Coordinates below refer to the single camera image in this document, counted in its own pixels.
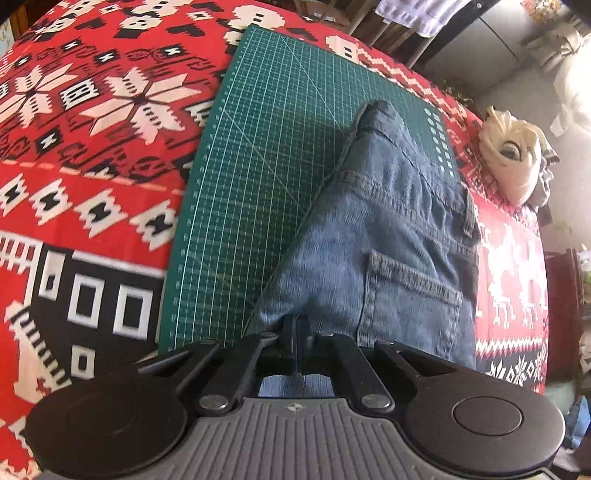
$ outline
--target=grid pattern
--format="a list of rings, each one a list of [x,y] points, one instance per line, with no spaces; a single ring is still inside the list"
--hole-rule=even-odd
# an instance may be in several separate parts
[[[346,129],[374,99],[396,106],[440,172],[450,149],[436,109],[349,60],[247,29],[193,162],[168,267],[161,352],[203,338],[229,346],[242,336],[335,168]],[[457,167],[447,170],[457,177]]]

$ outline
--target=bed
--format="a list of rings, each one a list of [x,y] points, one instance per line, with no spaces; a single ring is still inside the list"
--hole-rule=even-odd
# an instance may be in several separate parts
[[[440,110],[483,239],[478,369],[543,391],[536,217],[509,205],[483,165],[473,113],[357,39],[267,4],[62,1],[0,60],[1,470],[38,473],[23,429],[44,395],[156,349],[193,155],[252,23],[359,63]],[[141,335],[126,323],[134,317],[147,322]]]

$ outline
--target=metal screw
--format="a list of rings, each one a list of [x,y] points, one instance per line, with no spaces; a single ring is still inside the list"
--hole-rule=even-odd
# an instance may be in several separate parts
[[[222,395],[205,395],[199,400],[199,405],[205,410],[219,411],[228,406],[229,400]]]
[[[388,397],[376,393],[364,396],[361,399],[361,403],[372,410],[381,410],[382,408],[388,408],[390,406],[390,400]]]

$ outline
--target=wall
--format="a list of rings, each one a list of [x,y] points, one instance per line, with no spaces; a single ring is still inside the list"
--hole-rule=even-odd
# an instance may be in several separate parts
[[[481,112],[489,105],[510,110],[517,118],[538,125],[560,157],[552,167],[550,211],[554,222],[541,228],[547,251],[563,252],[581,243],[591,248],[591,134],[573,127],[556,138],[550,124],[559,111],[550,80],[535,65],[528,65],[476,99]]]
[[[0,57],[4,56],[7,50],[14,43],[14,37],[12,36],[12,28],[10,27],[10,20],[6,20],[0,26]]]

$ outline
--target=blue denim jeans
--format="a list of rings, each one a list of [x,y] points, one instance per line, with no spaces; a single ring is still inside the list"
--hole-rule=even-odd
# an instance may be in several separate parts
[[[250,330],[304,314],[313,331],[344,333],[360,346],[395,340],[474,368],[479,241],[468,190],[435,168],[392,105],[370,103]],[[259,394],[326,389],[318,378],[269,377]]]

